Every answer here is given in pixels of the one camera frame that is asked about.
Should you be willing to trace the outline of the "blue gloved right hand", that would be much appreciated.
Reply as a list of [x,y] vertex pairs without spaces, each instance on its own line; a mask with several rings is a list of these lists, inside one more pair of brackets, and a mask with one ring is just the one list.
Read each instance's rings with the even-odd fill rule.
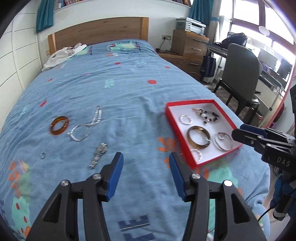
[[[274,207],[276,203],[280,202],[284,194],[288,195],[294,189],[295,189],[295,181],[284,182],[282,179],[282,174],[280,174],[274,185],[273,199],[270,202],[270,207]],[[288,215],[290,217],[295,216],[295,192],[293,192],[292,197],[294,198],[294,201],[292,202],[288,211]]]

